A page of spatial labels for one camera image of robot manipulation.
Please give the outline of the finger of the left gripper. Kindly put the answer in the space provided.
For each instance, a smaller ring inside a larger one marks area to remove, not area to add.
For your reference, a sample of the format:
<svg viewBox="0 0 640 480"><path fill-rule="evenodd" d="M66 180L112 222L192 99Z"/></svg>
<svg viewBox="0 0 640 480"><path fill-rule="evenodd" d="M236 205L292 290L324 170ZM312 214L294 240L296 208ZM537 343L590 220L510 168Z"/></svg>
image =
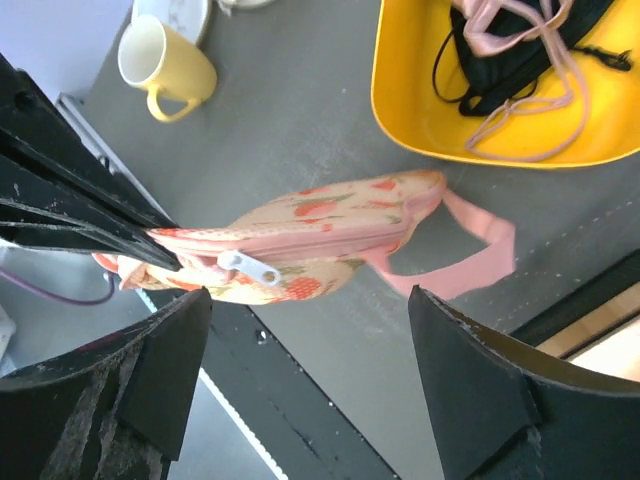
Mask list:
<svg viewBox="0 0 640 480"><path fill-rule="evenodd" d="M121 254L176 271L177 256L85 195L1 157L1 238L24 248Z"/></svg>
<svg viewBox="0 0 640 480"><path fill-rule="evenodd" d="M102 165L30 75L6 58L1 59L1 153L121 213L134 225L175 225L127 179Z"/></svg>

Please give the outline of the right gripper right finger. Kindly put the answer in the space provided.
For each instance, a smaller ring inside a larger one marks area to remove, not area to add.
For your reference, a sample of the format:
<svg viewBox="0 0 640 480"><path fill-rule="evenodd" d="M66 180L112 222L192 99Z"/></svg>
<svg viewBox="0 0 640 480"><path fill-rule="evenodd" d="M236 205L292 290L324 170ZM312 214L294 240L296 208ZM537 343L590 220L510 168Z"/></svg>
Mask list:
<svg viewBox="0 0 640 480"><path fill-rule="evenodd" d="M419 287L408 310L445 478L638 478L638 383L545 354Z"/></svg>

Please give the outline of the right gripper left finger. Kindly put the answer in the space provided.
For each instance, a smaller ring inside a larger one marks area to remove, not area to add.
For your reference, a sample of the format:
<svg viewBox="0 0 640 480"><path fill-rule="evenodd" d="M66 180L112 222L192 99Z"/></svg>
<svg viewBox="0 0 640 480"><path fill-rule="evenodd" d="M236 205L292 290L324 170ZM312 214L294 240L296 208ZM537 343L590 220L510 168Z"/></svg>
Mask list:
<svg viewBox="0 0 640 480"><path fill-rule="evenodd" d="M167 478L181 452L211 308L207 291L193 291L2 377L2 478Z"/></svg>

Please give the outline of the floral mesh laundry bag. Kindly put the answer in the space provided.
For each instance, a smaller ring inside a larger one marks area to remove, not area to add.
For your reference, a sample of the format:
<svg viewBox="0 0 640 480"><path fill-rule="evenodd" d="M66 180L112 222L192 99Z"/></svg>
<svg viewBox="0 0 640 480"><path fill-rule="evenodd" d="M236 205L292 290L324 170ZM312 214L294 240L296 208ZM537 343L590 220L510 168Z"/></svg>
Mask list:
<svg viewBox="0 0 640 480"><path fill-rule="evenodd" d="M484 249L431 272L393 273L389 257L439 206ZM176 271L121 254L94 260L120 289L206 289L227 303L267 305L328 295L371 267L398 293L420 286L444 300L491 286L515 270L515 227L467 202L444 174L413 170L289 193L217 229L150 229L175 254Z"/></svg>

